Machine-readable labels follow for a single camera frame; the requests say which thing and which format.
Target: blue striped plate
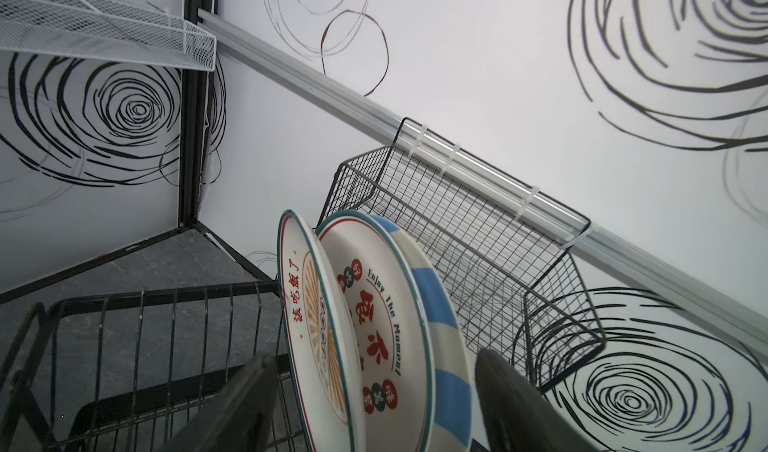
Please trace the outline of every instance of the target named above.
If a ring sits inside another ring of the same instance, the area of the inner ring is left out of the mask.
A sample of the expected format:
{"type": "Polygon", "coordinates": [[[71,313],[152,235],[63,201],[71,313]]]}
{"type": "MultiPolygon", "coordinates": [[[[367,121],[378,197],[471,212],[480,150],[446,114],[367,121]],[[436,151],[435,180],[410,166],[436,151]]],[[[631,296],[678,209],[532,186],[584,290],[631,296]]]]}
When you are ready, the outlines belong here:
{"type": "Polygon", "coordinates": [[[389,232],[416,279],[435,354],[435,428],[429,450],[466,452],[472,441],[472,387],[464,336],[451,299],[416,242],[389,220],[371,215],[389,232]]]}

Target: blue stripe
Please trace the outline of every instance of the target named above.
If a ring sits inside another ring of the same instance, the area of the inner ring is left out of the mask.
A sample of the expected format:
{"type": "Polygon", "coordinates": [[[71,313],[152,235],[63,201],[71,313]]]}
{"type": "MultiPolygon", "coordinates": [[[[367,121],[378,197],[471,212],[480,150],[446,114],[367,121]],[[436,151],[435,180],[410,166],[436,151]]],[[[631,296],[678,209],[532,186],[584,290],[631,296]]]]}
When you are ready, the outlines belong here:
{"type": "Polygon", "coordinates": [[[444,323],[458,328],[456,315],[451,309],[451,301],[448,299],[435,270],[433,268],[412,268],[411,273],[416,279],[418,293],[422,296],[427,321],[444,323]]]}
{"type": "Polygon", "coordinates": [[[384,230],[388,231],[390,234],[400,230],[400,227],[391,223],[386,218],[379,217],[378,215],[371,215],[371,218],[378,222],[380,226],[384,227],[384,230]]]}
{"type": "Polygon", "coordinates": [[[469,446],[472,392],[469,384],[445,370],[435,370],[435,423],[469,446]]]}

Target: orange sunburst pattern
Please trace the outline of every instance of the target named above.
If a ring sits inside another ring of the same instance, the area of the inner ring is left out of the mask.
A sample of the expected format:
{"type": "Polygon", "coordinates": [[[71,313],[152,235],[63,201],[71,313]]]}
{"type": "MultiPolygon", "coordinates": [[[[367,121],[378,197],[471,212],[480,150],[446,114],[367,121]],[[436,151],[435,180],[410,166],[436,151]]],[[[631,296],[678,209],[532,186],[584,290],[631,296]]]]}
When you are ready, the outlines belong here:
{"type": "Polygon", "coordinates": [[[330,321],[327,318],[326,304],[320,289],[320,277],[317,275],[315,262],[312,260],[309,252],[304,256],[302,276],[304,282],[304,306],[306,307],[306,327],[310,335],[315,365],[333,411],[339,420],[346,424],[344,388],[341,381],[339,357],[336,355],[336,338],[331,329],[330,321]],[[327,336],[327,348],[323,347],[323,335],[327,336]]]}

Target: brown ring drawing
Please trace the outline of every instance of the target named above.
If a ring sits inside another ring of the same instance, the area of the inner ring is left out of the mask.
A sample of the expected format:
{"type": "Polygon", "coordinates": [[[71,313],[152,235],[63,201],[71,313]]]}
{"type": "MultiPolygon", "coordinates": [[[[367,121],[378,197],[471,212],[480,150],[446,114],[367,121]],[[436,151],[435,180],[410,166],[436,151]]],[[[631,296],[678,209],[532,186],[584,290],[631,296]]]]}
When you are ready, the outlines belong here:
{"type": "Polygon", "coordinates": [[[379,27],[379,32],[382,33],[382,39],[384,40],[384,49],[386,50],[386,68],[384,69],[384,74],[382,75],[382,77],[379,80],[379,82],[373,88],[371,88],[370,92],[368,92],[368,93],[363,95],[363,97],[367,97],[368,95],[373,93],[373,91],[376,90],[376,88],[382,82],[384,82],[384,78],[386,77],[386,73],[389,72],[389,45],[386,42],[386,35],[384,34],[384,30],[382,29],[381,25],[371,15],[368,15],[367,13],[362,13],[362,12],[355,12],[354,10],[344,10],[339,15],[337,15],[337,16],[335,16],[335,17],[333,17],[331,19],[331,21],[326,26],[326,29],[322,31],[322,38],[320,39],[320,62],[322,63],[322,73],[326,74],[326,61],[325,61],[325,59],[323,58],[323,55],[322,55],[322,45],[326,41],[326,36],[328,35],[328,30],[330,30],[331,25],[334,23],[334,21],[338,17],[340,17],[341,15],[344,15],[345,13],[353,13],[355,15],[360,15],[363,18],[368,18],[371,22],[373,22],[373,24],[375,24],[377,27],[379,27]]]}

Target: metal rail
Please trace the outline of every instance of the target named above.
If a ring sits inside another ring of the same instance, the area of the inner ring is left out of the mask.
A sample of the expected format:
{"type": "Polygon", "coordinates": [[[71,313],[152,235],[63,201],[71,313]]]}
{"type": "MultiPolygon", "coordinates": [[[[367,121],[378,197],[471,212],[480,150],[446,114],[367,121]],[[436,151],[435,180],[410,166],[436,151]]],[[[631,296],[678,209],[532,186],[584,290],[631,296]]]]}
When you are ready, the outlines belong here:
{"type": "MultiPolygon", "coordinates": [[[[216,35],[220,49],[254,68],[270,72],[299,90],[313,95],[331,108],[359,122],[383,144],[392,143],[402,116],[383,108],[343,84],[318,72],[308,64],[289,56],[273,45],[238,28],[218,16],[199,10],[202,28],[216,35]]],[[[419,135],[406,130],[398,144],[411,148],[419,135]]],[[[464,149],[452,153],[453,143],[428,133],[418,144],[420,157],[442,168],[451,156],[449,173],[457,175],[478,193],[517,211],[532,188],[515,180],[464,149]]],[[[567,244],[589,226],[589,233],[573,243],[574,249],[588,255],[643,284],[697,317],[713,324],[736,340],[768,356],[768,317],[749,309],[724,293],[704,284],[659,260],[617,235],[595,224],[584,222],[568,212],[555,199],[536,194],[524,209],[523,219],[549,233],[559,243],[567,244]]]]}

